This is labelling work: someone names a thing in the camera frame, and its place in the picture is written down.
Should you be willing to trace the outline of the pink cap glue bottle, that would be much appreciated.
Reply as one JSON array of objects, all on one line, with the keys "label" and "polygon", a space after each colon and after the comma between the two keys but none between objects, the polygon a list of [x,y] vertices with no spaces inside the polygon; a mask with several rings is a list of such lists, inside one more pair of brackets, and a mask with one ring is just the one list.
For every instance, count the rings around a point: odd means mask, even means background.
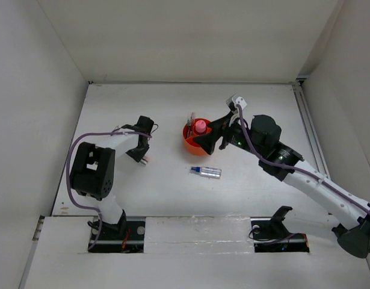
[{"label": "pink cap glue bottle", "polygon": [[194,124],[194,132],[198,135],[202,135],[207,131],[207,125],[204,120],[198,120]]}]

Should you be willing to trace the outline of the green pen refill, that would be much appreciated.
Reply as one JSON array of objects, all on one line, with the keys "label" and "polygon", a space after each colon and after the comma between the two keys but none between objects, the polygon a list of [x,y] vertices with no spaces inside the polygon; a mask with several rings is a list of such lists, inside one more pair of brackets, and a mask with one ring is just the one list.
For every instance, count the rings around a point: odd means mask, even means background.
[{"label": "green pen refill", "polygon": [[192,133],[192,129],[191,129],[191,126],[192,126],[192,120],[188,120],[187,121],[187,132],[186,132],[186,138],[190,137],[191,136],[191,133]]}]

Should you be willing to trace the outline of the white pink stapler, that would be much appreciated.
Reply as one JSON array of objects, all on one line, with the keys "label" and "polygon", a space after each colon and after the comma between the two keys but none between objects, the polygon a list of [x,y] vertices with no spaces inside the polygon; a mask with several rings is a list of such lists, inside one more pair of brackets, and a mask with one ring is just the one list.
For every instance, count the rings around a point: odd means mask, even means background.
[{"label": "white pink stapler", "polygon": [[150,161],[150,158],[145,155],[144,157],[142,157],[142,159],[140,160],[140,163],[144,164],[144,165],[147,165]]}]

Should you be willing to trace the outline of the blue cap clear glue bottle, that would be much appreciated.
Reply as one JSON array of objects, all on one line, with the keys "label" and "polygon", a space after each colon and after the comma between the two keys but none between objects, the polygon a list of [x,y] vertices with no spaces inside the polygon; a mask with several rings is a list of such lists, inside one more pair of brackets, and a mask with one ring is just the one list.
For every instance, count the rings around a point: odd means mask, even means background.
[{"label": "blue cap clear glue bottle", "polygon": [[195,173],[202,177],[220,179],[221,169],[211,168],[211,167],[191,167],[191,173]]}]

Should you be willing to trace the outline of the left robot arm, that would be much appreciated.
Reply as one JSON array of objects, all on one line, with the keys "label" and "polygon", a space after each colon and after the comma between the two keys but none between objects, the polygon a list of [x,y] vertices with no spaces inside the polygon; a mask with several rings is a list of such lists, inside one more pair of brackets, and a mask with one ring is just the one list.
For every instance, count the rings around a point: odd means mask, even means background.
[{"label": "left robot arm", "polygon": [[73,162],[67,162],[68,194],[75,190],[93,202],[92,207],[78,207],[98,213],[99,220],[89,223],[97,232],[115,239],[126,233],[126,213],[111,192],[116,158],[127,155],[139,163],[149,150],[154,124],[152,119],[140,116],[134,125],[126,124],[111,132],[87,133],[74,142],[73,146],[78,148]]}]

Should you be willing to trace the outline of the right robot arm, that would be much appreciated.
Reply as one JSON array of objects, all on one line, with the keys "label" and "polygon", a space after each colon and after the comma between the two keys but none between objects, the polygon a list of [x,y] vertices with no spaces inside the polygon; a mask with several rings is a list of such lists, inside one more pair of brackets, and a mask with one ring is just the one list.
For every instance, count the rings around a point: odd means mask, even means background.
[{"label": "right robot arm", "polygon": [[220,149],[232,144],[257,156],[264,172],[301,191],[338,220],[332,232],[341,248],[366,258],[370,254],[370,202],[347,192],[283,144],[279,140],[281,127],[272,117],[254,116],[246,127],[244,119],[231,121],[232,116],[229,113],[209,123],[207,132],[194,137],[194,143],[209,155],[221,140]]}]

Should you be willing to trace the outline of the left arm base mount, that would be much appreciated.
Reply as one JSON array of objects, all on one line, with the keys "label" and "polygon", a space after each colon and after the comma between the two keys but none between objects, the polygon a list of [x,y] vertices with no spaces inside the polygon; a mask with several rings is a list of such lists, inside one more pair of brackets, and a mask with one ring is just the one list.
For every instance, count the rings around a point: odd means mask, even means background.
[{"label": "left arm base mount", "polygon": [[88,251],[90,253],[143,253],[146,219],[130,217],[124,224],[119,234],[103,224],[98,241]]}]

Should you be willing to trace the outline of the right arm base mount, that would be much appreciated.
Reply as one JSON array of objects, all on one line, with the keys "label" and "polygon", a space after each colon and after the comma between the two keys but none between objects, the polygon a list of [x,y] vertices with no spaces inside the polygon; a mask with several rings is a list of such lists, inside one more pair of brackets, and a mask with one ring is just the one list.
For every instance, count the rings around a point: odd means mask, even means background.
[{"label": "right arm base mount", "polygon": [[251,218],[248,238],[253,240],[255,253],[309,253],[306,234],[290,233],[283,224],[292,207],[281,206],[271,217]]}]

